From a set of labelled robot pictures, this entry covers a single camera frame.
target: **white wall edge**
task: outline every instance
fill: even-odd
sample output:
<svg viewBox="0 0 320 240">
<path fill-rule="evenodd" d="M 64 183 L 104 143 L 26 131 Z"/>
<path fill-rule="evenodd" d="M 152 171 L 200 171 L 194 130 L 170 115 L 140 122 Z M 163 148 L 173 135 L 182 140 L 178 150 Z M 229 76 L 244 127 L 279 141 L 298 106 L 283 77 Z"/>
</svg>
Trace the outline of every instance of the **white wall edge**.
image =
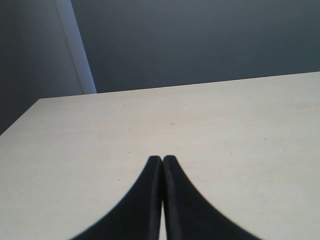
<svg viewBox="0 0 320 240">
<path fill-rule="evenodd" d="M 64 34 L 69 45 L 82 91 L 84 94 L 96 94 L 96 85 L 92 77 L 71 0 L 54 1 L 61 18 Z"/>
</svg>

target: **white table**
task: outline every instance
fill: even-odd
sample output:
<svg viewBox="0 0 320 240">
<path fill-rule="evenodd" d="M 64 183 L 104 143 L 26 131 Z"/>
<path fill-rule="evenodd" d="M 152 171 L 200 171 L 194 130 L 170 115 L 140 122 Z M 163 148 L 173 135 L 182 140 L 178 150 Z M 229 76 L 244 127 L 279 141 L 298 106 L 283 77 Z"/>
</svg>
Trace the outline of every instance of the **white table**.
<svg viewBox="0 0 320 240">
<path fill-rule="evenodd" d="M 167 154 L 257 236 L 319 239 L 320 72 L 40 99 L 0 136 L 0 239 L 73 237 Z"/>
</svg>

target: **beige tabletop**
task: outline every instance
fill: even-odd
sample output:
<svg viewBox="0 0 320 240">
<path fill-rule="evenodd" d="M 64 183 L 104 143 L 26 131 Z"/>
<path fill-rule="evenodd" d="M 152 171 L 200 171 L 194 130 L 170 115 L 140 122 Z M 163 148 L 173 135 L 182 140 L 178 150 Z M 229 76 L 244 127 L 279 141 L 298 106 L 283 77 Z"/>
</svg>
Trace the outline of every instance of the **beige tabletop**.
<svg viewBox="0 0 320 240">
<path fill-rule="evenodd" d="M 319 239 L 320 72 L 40 99 L 0 136 L 0 239 L 73 237 L 167 154 L 248 231 Z"/>
</svg>

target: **table surface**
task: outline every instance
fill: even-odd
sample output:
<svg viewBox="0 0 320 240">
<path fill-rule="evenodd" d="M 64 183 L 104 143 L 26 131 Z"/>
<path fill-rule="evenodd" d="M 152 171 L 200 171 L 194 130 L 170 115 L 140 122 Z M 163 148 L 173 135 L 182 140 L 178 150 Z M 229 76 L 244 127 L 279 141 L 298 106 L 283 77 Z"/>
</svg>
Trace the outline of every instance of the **table surface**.
<svg viewBox="0 0 320 240">
<path fill-rule="evenodd" d="M 319 239 L 319 124 L 320 72 L 40 99 L 0 136 L 0 239 L 73 237 L 168 154 L 248 231 Z"/>
</svg>

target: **gray wall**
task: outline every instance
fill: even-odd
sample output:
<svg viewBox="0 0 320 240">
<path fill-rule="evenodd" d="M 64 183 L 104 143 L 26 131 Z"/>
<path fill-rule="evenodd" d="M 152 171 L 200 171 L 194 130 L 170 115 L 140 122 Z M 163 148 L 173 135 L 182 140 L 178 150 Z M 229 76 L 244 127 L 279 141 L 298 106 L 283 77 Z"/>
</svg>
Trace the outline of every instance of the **gray wall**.
<svg viewBox="0 0 320 240">
<path fill-rule="evenodd" d="M 54 0 L 2 0 L 0 32 L 0 134 L 39 98 L 83 94 Z"/>
<path fill-rule="evenodd" d="M 320 71 L 319 0 L 72 0 L 98 92 Z"/>
</svg>

